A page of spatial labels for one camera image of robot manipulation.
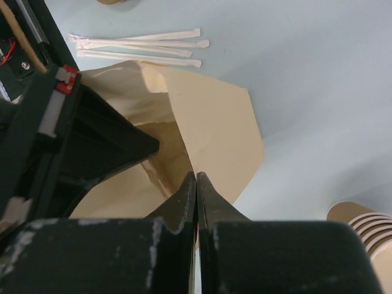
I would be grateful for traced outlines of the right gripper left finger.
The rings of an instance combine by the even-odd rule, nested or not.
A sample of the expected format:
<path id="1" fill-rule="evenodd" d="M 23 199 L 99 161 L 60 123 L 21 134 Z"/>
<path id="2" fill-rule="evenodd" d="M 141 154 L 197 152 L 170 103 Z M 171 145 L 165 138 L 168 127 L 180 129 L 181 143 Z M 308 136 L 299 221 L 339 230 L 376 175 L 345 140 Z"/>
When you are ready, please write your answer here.
<path id="1" fill-rule="evenodd" d="M 196 180 L 141 219 L 42 219 L 6 249 L 2 293 L 192 293 Z"/>

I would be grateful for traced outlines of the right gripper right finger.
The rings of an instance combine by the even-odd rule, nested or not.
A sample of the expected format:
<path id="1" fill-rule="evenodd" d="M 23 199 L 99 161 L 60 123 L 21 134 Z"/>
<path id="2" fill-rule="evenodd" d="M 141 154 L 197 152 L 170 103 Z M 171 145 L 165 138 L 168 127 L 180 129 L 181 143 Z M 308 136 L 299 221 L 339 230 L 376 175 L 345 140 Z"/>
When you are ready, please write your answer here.
<path id="1" fill-rule="evenodd" d="M 252 221 L 197 175 L 203 293 L 381 293 L 351 227 L 328 221 Z"/>

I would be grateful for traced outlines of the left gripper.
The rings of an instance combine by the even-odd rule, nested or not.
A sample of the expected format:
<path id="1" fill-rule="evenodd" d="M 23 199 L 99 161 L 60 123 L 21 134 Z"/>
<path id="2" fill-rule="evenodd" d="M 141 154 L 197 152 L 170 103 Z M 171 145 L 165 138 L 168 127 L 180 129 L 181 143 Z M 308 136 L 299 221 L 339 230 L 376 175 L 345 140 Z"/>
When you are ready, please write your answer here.
<path id="1" fill-rule="evenodd" d="M 157 154 L 69 66 L 36 73 L 18 104 L 1 106 L 1 212 L 65 218 L 99 183 Z"/>

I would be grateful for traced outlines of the kraft paper takeout bag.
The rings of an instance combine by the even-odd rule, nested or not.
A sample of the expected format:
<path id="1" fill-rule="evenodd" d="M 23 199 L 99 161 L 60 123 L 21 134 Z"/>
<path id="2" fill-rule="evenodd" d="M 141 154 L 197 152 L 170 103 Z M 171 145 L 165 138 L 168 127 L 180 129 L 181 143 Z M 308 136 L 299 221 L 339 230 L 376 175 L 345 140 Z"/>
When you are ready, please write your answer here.
<path id="1" fill-rule="evenodd" d="M 254 177 L 263 158 L 263 142 L 248 91 L 211 77 L 153 62 L 125 61 L 110 67 L 79 71 L 45 3 L 31 1 L 36 24 L 52 43 L 50 60 L 43 60 L 37 42 L 17 17 L 15 1 L 2 1 L 6 36 L 17 41 L 14 58 L 27 58 L 34 74 L 51 66 L 69 66 L 87 86 L 136 128 L 159 141 L 157 154 L 93 187 L 70 217 L 27 219 L 27 210 L 1 212 L 1 261 L 6 249 L 30 222 L 42 219 L 141 219 L 180 187 L 188 173 L 196 180 L 196 239 L 198 236 L 197 175 L 206 173 L 215 190 L 233 205 Z"/>

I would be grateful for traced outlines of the brown pulp cup carrier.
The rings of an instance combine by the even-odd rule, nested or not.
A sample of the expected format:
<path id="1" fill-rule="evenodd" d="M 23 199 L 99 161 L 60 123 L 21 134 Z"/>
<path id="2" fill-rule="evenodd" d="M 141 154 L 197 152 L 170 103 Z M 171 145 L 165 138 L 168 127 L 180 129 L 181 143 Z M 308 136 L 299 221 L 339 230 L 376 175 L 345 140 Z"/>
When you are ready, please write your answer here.
<path id="1" fill-rule="evenodd" d="M 103 4 L 103 5 L 115 5 L 115 4 L 121 4 L 127 2 L 127 0 L 97 0 L 97 2 Z"/>

